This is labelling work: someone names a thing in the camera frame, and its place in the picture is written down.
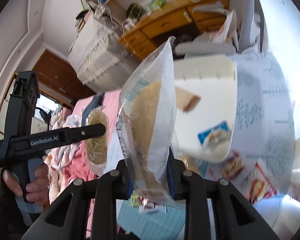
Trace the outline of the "person's left hand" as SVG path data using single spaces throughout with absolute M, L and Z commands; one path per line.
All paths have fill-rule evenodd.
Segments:
M 48 179 L 49 168 L 43 163 L 34 172 L 35 180 L 26 185 L 26 199 L 35 203 L 38 206 L 44 206 L 48 202 L 49 196 L 49 179 Z M 12 174 L 4 170 L 3 180 L 6 186 L 18 197 L 23 196 L 22 189 L 17 182 L 17 180 L 12 176 Z

